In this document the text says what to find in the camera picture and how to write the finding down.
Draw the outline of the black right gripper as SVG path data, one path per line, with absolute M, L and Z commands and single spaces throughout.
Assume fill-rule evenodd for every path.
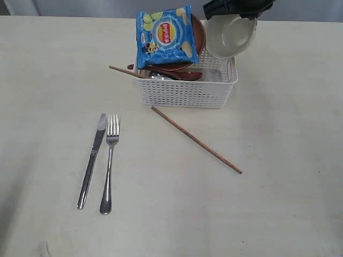
M 272 6 L 273 0 L 209 1 L 203 5 L 203 11 L 207 20 L 220 15 L 239 15 L 241 18 L 254 19 Z

